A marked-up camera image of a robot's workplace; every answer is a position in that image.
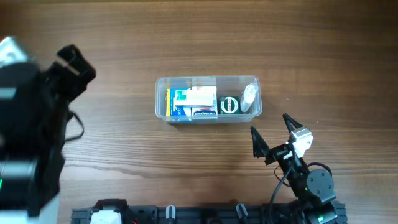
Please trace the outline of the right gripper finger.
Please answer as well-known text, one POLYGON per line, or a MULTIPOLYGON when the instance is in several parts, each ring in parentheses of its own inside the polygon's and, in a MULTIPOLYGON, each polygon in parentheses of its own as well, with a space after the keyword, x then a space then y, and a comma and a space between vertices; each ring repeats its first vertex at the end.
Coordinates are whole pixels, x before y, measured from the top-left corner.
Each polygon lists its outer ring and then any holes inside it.
POLYGON ((292 117, 290 117, 287 113, 284 113, 282 115, 282 117, 284 119, 285 125, 286 125, 289 133, 303 127, 302 124, 298 123, 296 120, 294 120, 292 117))
POLYGON ((253 156, 256 158, 266 157, 269 153, 269 146, 254 126, 250 127, 253 145, 253 156))

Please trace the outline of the white dropper bottle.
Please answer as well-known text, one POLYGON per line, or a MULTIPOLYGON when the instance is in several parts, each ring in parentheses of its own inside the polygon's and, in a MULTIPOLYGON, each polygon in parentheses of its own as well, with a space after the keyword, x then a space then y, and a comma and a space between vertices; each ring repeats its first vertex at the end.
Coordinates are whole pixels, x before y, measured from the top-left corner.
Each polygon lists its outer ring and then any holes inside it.
POLYGON ((243 95, 240 99, 240 107, 243 113, 247 112, 254 102, 258 90, 259 87, 255 83, 251 83, 245 88, 243 95))

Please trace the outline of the green round-logo box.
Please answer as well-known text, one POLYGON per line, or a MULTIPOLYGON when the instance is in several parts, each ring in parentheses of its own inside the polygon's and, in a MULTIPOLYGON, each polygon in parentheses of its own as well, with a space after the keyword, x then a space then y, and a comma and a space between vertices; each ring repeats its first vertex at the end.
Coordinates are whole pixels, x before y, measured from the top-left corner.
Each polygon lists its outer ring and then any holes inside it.
POLYGON ((240 114, 238 96, 221 96, 218 98, 218 113, 221 115, 240 114))

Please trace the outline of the white Hansaplast box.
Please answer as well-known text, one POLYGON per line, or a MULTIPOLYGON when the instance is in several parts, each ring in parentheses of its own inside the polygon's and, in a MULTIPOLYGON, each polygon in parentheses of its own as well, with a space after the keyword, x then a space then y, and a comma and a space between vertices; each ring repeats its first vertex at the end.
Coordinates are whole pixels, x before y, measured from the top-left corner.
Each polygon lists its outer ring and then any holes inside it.
POLYGON ((205 91, 206 93, 211 93, 212 95, 212 105, 211 106, 193 106, 192 116, 204 118, 204 116, 209 116, 211 118, 217 118, 218 115, 218 104, 217 104, 217 89, 215 86, 193 86, 192 90, 205 91))

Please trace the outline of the white green medicine box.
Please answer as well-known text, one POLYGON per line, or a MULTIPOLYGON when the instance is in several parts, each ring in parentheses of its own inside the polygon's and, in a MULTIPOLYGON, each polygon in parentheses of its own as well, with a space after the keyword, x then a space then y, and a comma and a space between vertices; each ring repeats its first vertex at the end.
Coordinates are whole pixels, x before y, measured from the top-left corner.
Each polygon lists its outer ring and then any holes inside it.
POLYGON ((177 106, 212 106, 213 90, 176 90, 174 105, 177 106))

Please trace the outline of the blue yellow VapoDrops box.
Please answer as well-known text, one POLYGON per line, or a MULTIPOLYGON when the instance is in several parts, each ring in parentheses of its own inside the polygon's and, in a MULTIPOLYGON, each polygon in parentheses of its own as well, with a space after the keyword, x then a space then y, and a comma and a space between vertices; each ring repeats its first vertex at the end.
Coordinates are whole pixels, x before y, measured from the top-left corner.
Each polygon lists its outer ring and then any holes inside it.
POLYGON ((187 88, 168 88, 166 90, 166 115, 191 117, 192 108, 186 105, 178 105, 178 101, 185 101, 187 88))

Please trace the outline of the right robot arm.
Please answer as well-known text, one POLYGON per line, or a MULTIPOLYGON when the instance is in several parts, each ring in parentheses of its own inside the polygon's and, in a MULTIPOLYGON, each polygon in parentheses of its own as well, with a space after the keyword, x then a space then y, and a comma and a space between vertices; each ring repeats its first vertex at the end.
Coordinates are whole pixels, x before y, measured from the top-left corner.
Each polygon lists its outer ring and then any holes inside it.
POLYGON ((333 201, 336 199, 331 169, 320 162, 307 164, 303 157, 312 146, 313 133, 288 114, 282 115, 289 138, 285 143, 270 148, 254 127, 250 127, 253 156, 264 158, 266 165, 278 163, 283 176, 272 193, 267 214, 270 223, 329 223, 338 219, 333 201), (287 185, 295 195, 295 201, 287 205, 288 214, 282 218, 274 215, 274 200, 280 188, 287 185))

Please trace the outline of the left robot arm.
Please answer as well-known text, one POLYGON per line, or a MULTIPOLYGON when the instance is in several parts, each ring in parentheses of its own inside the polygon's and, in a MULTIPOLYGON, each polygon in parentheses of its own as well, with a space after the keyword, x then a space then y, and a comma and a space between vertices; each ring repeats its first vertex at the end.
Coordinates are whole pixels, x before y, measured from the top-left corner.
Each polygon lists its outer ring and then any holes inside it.
POLYGON ((1 223, 56 223, 62 149, 68 122, 81 119, 69 108, 96 76, 79 48, 57 52, 42 70, 22 49, 8 47, 1 66, 1 223))

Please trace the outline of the clear plastic container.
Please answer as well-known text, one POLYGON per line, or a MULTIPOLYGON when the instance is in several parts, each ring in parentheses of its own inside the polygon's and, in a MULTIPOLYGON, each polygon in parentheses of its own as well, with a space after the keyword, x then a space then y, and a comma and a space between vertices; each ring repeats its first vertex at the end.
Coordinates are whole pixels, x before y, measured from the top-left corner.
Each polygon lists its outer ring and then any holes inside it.
POLYGON ((230 75, 230 76, 192 76, 192 77, 163 77, 155 84, 155 114, 166 123, 238 123, 249 122, 262 113, 262 100, 260 81, 254 75, 230 75), (166 115, 166 90, 168 88, 187 88, 193 86, 215 86, 217 89, 217 103, 221 96, 238 96, 239 104, 245 88, 255 83, 259 90, 256 98, 247 112, 232 115, 221 115, 217 118, 204 116, 204 118, 187 116, 166 115))

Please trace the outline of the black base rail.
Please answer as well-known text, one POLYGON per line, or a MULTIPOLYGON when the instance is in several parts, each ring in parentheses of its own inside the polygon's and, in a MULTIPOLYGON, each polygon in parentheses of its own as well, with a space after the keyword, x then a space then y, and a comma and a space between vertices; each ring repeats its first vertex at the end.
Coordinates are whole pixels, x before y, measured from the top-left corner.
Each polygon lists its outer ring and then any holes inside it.
POLYGON ((333 208, 299 210, 296 203, 245 206, 244 204, 213 207, 130 206, 125 200, 99 200, 89 208, 72 210, 72 224, 89 224, 98 215, 116 215, 116 223, 337 223, 347 224, 345 204, 334 202, 333 208))

